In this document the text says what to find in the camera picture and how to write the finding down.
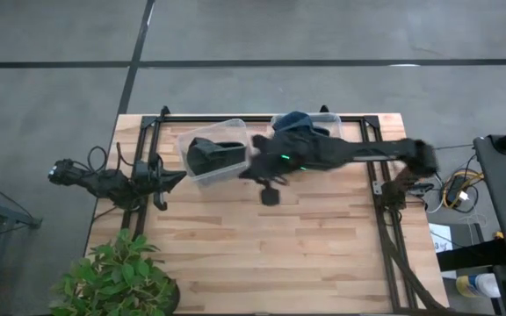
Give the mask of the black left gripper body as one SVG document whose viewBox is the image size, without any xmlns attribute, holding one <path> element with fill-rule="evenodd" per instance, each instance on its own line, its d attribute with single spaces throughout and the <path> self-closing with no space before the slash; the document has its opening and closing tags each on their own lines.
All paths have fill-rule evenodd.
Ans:
<svg viewBox="0 0 506 316">
<path fill-rule="evenodd" d="M 133 183 L 139 196 L 147 197 L 152 194 L 155 207 L 166 211 L 168 204 L 164 198 L 162 169 L 163 160 L 159 155 L 152 155 L 150 162 L 137 160 L 133 166 Z"/>
</svg>

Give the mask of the small grey metal bracket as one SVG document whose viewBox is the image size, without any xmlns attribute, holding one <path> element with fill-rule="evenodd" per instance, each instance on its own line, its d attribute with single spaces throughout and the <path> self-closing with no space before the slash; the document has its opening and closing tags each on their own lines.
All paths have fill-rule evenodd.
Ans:
<svg viewBox="0 0 506 316">
<path fill-rule="evenodd" d="M 408 188 L 407 194 L 414 197 L 422 197 L 434 188 L 433 183 L 415 183 Z"/>
</svg>

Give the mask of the white bottle yellow cap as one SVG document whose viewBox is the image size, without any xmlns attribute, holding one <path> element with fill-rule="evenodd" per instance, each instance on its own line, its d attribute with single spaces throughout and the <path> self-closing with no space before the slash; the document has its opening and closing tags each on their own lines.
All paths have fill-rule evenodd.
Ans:
<svg viewBox="0 0 506 316">
<path fill-rule="evenodd" d="M 458 276 L 457 291 L 468 298 L 499 298 L 501 293 L 493 273 Z"/>
</svg>

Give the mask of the dark blue cap white label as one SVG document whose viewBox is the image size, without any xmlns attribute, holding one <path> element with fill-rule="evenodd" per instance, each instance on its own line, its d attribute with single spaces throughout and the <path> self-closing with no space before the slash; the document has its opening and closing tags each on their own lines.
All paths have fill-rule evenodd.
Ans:
<svg viewBox="0 0 506 316">
<path fill-rule="evenodd" d="M 314 133 L 314 123 L 311 117 L 302 111 L 292 111 L 278 118 L 272 128 L 275 132 L 302 131 Z"/>
</svg>

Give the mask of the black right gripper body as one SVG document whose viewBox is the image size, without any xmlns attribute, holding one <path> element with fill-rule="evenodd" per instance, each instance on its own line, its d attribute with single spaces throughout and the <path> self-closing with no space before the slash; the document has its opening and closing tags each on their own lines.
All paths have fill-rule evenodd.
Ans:
<svg viewBox="0 0 506 316">
<path fill-rule="evenodd" d="M 282 155 L 286 153 L 288 136 L 285 133 L 277 133 L 272 138 L 261 134 L 254 135 L 252 145 L 258 153 L 251 159 L 250 166 L 258 170 L 258 177 L 263 180 L 256 182 L 263 185 L 261 190 L 261 202 L 266 206 L 274 206 L 280 203 L 279 191 L 271 186 L 272 182 L 281 179 L 285 164 Z"/>
</svg>

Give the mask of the green leafy plant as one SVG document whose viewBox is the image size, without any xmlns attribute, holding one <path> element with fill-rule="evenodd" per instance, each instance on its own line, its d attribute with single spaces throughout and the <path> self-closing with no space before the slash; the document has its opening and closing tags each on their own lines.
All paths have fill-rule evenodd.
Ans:
<svg viewBox="0 0 506 316">
<path fill-rule="evenodd" d="M 58 300 L 50 305 L 51 315 L 164 316 L 162 294 L 174 278 L 157 266 L 152 254 L 159 251 L 146 236 L 120 230 L 61 276 L 54 285 Z"/>
</svg>

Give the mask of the clear plastic storage bin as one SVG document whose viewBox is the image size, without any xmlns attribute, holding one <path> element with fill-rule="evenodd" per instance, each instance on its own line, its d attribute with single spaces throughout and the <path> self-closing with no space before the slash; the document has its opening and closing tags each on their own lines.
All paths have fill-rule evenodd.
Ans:
<svg viewBox="0 0 506 316">
<path fill-rule="evenodd" d="M 188 147 L 195 137 L 206 138 L 213 142 L 241 142 L 247 148 L 245 161 L 230 167 L 195 176 L 186 161 Z M 235 179 L 241 172 L 249 167 L 250 142 L 247 126 L 243 120 L 232 118 L 220 123 L 193 128 L 189 132 L 181 133 L 177 136 L 177 150 L 188 177 L 199 187 L 206 187 L 215 183 Z"/>
<path fill-rule="evenodd" d="M 330 131 L 330 136 L 326 137 L 318 133 L 302 132 L 302 131 L 286 131 L 279 132 L 285 133 L 289 141 L 287 141 L 287 147 L 300 150 L 301 148 L 312 151 L 333 151 L 337 147 L 344 145 L 342 136 L 342 121 L 335 114 L 331 112 L 317 112 L 307 113 L 313 120 L 314 127 L 320 126 Z M 272 124 L 284 116 L 285 114 L 276 115 L 272 118 Z"/>
</svg>

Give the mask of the black plant pot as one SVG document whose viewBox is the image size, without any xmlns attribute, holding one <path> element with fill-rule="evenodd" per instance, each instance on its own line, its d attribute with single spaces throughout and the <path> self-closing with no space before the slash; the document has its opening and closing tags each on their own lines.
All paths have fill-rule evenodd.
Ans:
<svg viewBox="0 0 506 316">
<path fill-rule="evenodd" d="M 164 316 L 172 316 L 174 314 L 179 305 L 180 297 L 181 294 L 177 282 L 169 278 L 160 304 Z"/>
</svg>

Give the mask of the black power adapter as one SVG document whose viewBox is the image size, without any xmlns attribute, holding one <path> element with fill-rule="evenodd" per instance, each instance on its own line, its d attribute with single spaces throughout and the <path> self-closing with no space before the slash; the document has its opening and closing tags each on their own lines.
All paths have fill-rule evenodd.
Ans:
<svg viewBox="0 0 506 316">
<path fill-rule="evenodd" d="M 458 206 L 460 204 L 459 192 L 466 181 L 467 179 L 464 176 L 455 176 L 445 186 L 444 202 L 446 206 Z"/>
</svg>

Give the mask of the white printed paper sheet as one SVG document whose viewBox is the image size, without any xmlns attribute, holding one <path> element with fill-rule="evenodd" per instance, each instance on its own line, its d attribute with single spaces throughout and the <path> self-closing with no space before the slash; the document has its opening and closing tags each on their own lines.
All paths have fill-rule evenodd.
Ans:
<svg viewBox="0 0 506 316">
<path fill-rule="evenodd" d="M 449 226 L 429 223 L 429 229 L 436 253 L 453 250 L 452 232 Z"/>
</svg>

